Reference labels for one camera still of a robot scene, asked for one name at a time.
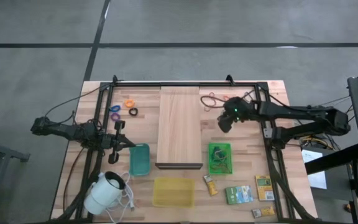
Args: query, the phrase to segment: teal plastic container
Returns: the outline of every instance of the teal plastic container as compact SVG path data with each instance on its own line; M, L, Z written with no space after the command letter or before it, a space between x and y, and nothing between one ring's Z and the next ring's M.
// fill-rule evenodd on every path
M129 173L133 176L148 175L150 173L150 148L148 144L137 144L129 148L131 167Z
M230 144L208 144L208 170L212 175L233 174Z

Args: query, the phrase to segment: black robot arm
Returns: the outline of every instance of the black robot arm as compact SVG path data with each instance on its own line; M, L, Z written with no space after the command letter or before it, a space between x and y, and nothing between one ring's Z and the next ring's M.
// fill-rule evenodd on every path
M36 118L31 131L39 136L47 136L53 134L64 137L70 141L78 141L82 147L91 150L110 149L112 153L109 155L109 163L114 164L119 159L117 152L127 147L135 147L135 144L121 134L121 130L125 127L125 121L116 121L114 129L116 134L105 133L98 127L98 121L93 119L82 124L62 124L50 121L43 116Z
M264 122L277 118L314 121L293 128L265 129L265 137L270 138L270 143L275 149L285 148L286 143L293 138L320 133L341 136L350 131L347 114L333 107L280 106L266 101L248 103L240 97L233 97L223 104L223 108L222 115L218 117L218 124L225 133L230 131L233 122L238 121Z

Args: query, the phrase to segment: yellow box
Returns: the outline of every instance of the yellow box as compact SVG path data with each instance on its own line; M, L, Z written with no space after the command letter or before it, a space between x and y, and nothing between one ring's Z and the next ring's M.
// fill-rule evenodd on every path
M216 185L210 175L205 175L204 181L208 186L208 192L210 196L218 194L218 190L216 190Z
M261 201L274 200L272 180L269 175L257 175L255 176L256 185L258 188L258 198Z
M191 208L195 205L195 181L187 178L157 177L154 180L153 205Z
M273 206L261 208L261 209L252 209L252 214L254 215L254 218L274 215L274 209Z

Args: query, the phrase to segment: green box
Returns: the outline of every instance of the green box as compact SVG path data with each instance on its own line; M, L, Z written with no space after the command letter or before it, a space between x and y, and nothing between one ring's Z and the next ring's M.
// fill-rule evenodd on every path
M130 168L129 173L133 176L148 175L150 173L150 148L148 144L137 144L129 148Z
M226 187L226 199L229 205L237 203L253 202L251 186L243 185L237 187Z
M209 174L211 175L224 175L233 173L230 144L208 144L208 170Z

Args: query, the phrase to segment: small box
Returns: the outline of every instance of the small box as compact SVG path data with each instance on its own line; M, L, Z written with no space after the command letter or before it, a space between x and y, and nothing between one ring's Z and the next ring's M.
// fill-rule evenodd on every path
M252 209L252 214L254 215L254 218L274 215L274 209L273 206L261 208L261 209Z
M226 198L229 205L254 201L251 187L248 185L226 188Z
M258 197L261 201L274 200L272 180L269 175L257 175L256 185L258 187Z
M208 144L208 170L211 175L233 174L230 144Z
M204 176L204 181L206 185L208 186L208 192L210 196L216 195L218 193L218 190L216 190L216 185L214 181L212 180L210 175Z

